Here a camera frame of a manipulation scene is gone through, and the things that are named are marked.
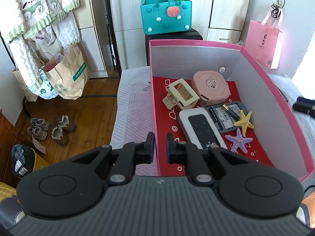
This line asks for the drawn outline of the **white pocket wifi device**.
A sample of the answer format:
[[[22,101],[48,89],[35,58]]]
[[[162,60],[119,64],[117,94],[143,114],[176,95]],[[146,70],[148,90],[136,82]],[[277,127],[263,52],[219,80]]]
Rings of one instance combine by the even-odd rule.
[[[177,119],[186,140],[195,144],[199,149],[205,150],[213,145],[227,148],[206,109],[182,110],[179,112]]]

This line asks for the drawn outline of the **purple starfish clip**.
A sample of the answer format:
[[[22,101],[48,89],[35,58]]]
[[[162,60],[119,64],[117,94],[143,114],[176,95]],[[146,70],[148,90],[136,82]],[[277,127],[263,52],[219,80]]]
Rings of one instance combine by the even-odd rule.
[[[232,152],[236,152],[237,149],[240,149],[244,154],[248,153],[246,144],[253,141],[252,137],[243,137],[239,128],[236,129],[236,136],[225,135],[225,138],[232,143]]]

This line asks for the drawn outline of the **beige hair claw clip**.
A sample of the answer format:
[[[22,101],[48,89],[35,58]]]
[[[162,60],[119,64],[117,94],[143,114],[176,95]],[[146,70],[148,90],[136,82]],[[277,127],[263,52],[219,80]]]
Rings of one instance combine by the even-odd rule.
[[[169,110],[176,105],[182,110],[192,109],[200,99],[183,78],[168,84],[166,91],[167,95],[163,98],[162,102]]]

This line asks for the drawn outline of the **yellow starfish clip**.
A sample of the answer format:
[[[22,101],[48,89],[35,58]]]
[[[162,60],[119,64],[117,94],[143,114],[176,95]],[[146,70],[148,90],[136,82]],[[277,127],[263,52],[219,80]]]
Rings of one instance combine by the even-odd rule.
[[[245,115],[244,111],[240,110],[240,119],[237,122],[234,122],[235,127],[241,128],[241,134],[243,137],[246,136],[247,128],[251,128],[251,129],[255,128],[255,126],[250,121],[251,115],[252,115],[251,111],[247,113],[247,115]]]

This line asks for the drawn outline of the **small battery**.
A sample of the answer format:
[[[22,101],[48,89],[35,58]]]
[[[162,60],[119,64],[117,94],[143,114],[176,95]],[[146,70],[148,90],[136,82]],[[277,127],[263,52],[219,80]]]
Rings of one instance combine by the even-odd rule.
[[[223,104],[222,108],[235,120],[235,121],[239,121],[240,120],[240,116],[237,115],[232,109],[229,108],[228,105]]]

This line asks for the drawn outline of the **pink cardboard box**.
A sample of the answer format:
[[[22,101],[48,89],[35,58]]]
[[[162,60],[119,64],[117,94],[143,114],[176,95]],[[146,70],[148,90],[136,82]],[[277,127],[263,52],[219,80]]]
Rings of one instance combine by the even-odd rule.
[[[152,40],[151,78],[192,79],[219,71],[236,83],[241,102],[253,112],[254,132],[272,164],[305,181],[314,172],[307,139],[296,116],[264,69],[241,45],[216,41]]]

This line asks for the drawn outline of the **pink square compact case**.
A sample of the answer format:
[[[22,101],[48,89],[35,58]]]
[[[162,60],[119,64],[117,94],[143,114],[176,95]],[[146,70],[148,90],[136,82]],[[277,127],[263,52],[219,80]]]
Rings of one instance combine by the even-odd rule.
[[[199,96],[198,104],[206,107],[223,103],[231,92],[224,77],[216,71],[198,71],[192,78],[192,89]]]

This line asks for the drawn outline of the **grey patterned tablecloth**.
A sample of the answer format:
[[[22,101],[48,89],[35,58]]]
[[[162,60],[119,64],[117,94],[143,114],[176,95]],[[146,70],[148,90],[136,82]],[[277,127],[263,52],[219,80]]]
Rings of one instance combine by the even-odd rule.
[[[144,141],[153,132],[150,67],[122,71],[118,88],[118,108],[110,141],[113,149]]]

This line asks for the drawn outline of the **brown fuzzy boots pair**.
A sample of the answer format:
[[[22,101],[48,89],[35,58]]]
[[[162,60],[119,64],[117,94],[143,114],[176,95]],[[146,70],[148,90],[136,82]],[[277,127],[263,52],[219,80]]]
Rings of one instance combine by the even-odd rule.
[[[76,125],[70,120],[68,115],[62,115],[55,118],[54,126],[52,127],[51,137],[61,146],[66,146],[69,142],[67,132],[73,132]]]

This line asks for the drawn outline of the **pink paper gift bag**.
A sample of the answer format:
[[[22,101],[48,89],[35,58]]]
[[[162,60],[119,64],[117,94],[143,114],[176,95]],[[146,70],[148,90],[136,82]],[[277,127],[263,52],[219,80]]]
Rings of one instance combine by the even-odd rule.
[[[284,37],[281,31],[284,12],[278,4],[272,4],[263,21],[249,23],[245,48],[261,65],[277,69]]]

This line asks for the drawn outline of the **grey sneakers pair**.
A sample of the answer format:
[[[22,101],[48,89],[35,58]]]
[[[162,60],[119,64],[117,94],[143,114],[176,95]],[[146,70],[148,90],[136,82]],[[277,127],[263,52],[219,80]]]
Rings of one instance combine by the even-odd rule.
[[[47,131],[50,123],[42,118],[31,118],[30,126],[27,128],[27,133],[37,140],[44,141],[47,138]]]

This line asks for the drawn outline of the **yellow waste bin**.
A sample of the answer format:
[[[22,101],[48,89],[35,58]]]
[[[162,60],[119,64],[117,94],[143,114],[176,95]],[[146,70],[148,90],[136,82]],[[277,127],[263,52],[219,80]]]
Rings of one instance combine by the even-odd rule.
[[[12,147],[11,164],[12,174],[19,178],[49,165],[32,148],[24,144],[16,144]]]

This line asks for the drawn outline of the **brown paper bag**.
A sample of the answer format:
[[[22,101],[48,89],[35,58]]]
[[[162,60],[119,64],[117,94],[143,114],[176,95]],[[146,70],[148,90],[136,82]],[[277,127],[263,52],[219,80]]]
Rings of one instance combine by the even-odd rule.
[[[63,99],[76,100],[90,79],[90,70],[77,44],[57,52],[43,67],[48,80]]]

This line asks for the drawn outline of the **white wardrobe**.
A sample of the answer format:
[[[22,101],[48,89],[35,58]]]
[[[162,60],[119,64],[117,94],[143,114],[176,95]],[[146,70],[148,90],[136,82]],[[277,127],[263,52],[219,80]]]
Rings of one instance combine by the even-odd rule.
[[[148,65],[145,36],[158,27],[196,30],[207,41],[237,43],[249,0],[109,0],[123,70]]]

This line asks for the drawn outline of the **teal felt tote bag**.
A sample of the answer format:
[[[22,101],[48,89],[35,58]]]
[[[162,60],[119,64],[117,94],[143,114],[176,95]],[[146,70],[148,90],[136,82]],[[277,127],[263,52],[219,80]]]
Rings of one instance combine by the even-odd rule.
[[[189,31],[192,28],[190,0],[142,0],[140,11],[146,35]]]

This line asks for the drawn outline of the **black clothes rack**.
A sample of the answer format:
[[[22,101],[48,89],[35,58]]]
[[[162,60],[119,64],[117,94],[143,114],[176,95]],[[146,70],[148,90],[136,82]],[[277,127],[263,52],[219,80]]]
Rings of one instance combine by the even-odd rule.
[[[110,0],[80,0],[81,7],[75,10],[74,16],[81,33],[80,48],[92,71],[83,97],[115,98],[110,94],[105,83],[112,84],[121,76],[121,63],[113,27]],[[3,104],[10,104],[3,113],[12,123],[20,114],[30,118],[26,101],[18,82],[14,80],[12,70],[16,64],[5,41],[1,41],[1,89],[12,86],[13,93],[1,98]]]

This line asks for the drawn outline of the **white fluffy robe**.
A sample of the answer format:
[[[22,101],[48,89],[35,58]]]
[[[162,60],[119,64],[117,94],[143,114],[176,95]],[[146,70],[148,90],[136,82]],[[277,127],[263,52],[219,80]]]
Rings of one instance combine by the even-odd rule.
[[[79,0],[1,0],[1,36],[30,91],[39,90],[44,79],[28,40],[52,28],[62,47],[80,43],[72,12],[79,6]]]

